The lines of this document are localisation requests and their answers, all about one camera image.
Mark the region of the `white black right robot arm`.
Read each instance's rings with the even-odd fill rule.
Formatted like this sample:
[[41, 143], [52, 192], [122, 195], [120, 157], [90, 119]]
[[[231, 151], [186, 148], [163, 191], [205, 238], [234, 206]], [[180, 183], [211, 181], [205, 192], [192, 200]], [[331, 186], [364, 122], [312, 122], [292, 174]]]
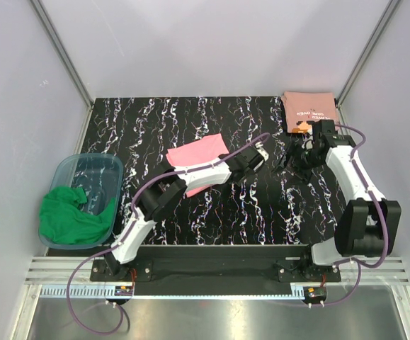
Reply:
[[376, 188], [360, 161], [358, 148], [349, 135], [321, 134], [310, 148], [292, 142], [275, 168], [290, 169], [307, 183], [314, 168], [326, 165], [346, 200], [333, 237], [312, 245], [309, 257], [300, 262], [306, 280], [318, 279], [325, 266], [348, 261], [377, 268], [392, 253], [402, 209], [398, 201], [386, 199]]

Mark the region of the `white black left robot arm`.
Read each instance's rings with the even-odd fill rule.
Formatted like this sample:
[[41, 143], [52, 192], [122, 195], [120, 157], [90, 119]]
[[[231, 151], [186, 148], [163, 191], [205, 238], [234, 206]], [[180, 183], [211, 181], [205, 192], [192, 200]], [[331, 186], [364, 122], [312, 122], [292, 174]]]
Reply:
[[265, 162], [258, 152], [246, 150], [192, 166], [163, 165], [161, 173], [136, 192], [131, 216], [104, 256], [106, 272], [117, 281], [126, 279], [131, 271], [130, 262], [149, 231], [173, 214], [185, 194], [201, 187], [240, 183], [256, 174]]

